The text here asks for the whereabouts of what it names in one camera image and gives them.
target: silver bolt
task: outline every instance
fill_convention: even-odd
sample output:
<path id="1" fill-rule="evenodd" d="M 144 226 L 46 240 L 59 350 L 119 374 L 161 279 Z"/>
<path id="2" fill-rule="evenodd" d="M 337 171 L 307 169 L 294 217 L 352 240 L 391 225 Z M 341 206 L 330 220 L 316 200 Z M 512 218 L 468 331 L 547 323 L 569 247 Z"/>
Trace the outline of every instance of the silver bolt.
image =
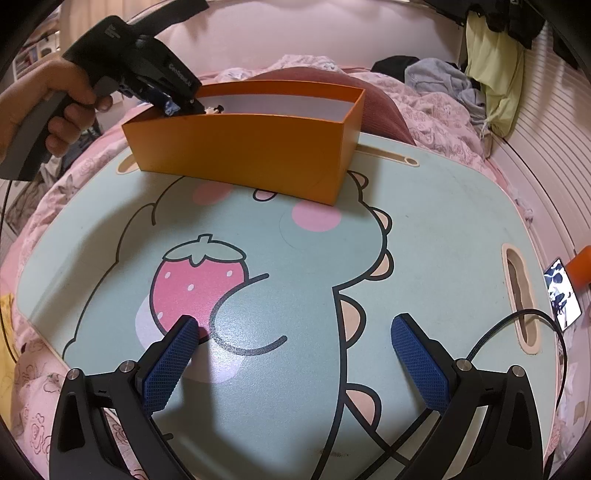
<path id="1" fill-rule="evenodd" d="M 68 380 L 75 380 L 76 378 L 78 378 L 78 375 L 80 375 L 80 370 L 77 368 L 72 368 L 72 370 L 68 372 L 66 377 Z"/>
<path id="2" fill-rule="evenodd" d="M 523 370 L 523 367 L 520 367 L 519 365 L 514 365 L 511 368 L 511 371 L 513 372 L 513 374 L 516 377 L 524 377 L 525 376 L 525 370 Z"/>
<path id="3" fill-rule="evenodd" d="M 119 366 L 119 370 L 122 371 L 124 374 L 126 374 L 127 372 L 131 372 L 134 368 L 135 362 L 133 360 L 126 360 Z"/>
<path id="4" fill-rule="evenodd" d="M 466 360 L 465 358 L 460 358 L 456 362 L 456 365 L 463 372 L 468 372 L 469 370 L 472 370 L 472 364 L 470 363 L 469 360 Z"/>

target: strawberry illustration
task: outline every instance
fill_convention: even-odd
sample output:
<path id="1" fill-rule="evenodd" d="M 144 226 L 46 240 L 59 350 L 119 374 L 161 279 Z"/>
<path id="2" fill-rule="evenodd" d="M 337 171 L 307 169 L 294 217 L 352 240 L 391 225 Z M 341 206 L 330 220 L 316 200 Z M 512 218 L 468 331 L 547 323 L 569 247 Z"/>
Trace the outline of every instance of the strawberry illustration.
<path id="1" fill-rule="evenodd" d="M 216 303 L 248 278 L 245 258 L 242 250 L 211 235 L 166 252 L 150 291 L 150 309 L 160 331 L 168 332 L 187 314 L 199 322 L 201 343 L 207 341 Z"/>

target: blue textured pad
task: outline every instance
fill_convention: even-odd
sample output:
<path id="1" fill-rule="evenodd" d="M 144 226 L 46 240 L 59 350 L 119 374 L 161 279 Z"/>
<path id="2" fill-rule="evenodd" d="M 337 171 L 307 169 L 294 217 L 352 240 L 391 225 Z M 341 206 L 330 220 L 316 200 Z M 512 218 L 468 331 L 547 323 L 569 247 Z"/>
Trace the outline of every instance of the blue textured pad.
<path id="1" fill-rule="evenodd" d="M 443 413 L 450 402 L 447 377 L 402 317 L 392 322 L 392 346 L 427 408 Z"/>
<path id="2" fill-rule="evenodd" d="M 199 324 L 192 319 L 165 350 L 143 387 L 144 411 L 163 410 L 199 344 Z"/>

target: smartphone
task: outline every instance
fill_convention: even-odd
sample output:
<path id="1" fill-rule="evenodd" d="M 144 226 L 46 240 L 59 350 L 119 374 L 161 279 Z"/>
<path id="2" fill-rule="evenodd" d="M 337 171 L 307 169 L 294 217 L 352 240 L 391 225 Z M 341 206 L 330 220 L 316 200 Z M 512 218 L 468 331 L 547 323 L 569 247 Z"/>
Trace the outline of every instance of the smartphone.
<path id="1" fill-rule="evenodd" d="M 565 330 L 579 318 L 582 312 L 561 259 L 546 270 L 544 279 L 554 315 L 562 330 Z"/>

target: strawberry leaf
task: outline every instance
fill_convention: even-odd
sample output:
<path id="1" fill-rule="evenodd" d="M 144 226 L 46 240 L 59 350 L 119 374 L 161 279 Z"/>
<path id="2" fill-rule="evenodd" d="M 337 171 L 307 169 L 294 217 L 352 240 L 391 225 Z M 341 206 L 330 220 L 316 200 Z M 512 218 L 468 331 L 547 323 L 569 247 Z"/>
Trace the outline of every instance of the strawberry leaf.
<path id="1" fill-rule="evenodd" d="M 212 240 L 212 235 L 199 235 L 197 240 L 179 245 L 166 252 L 163 260 L 170 262 L 178 262 L 189 259 L 191 265 L 196 267 L 205 258 L 213 261 L 231 263 L 239 262 L 246 258 L 246 255 L 241 250 L 232 245 Z"/>

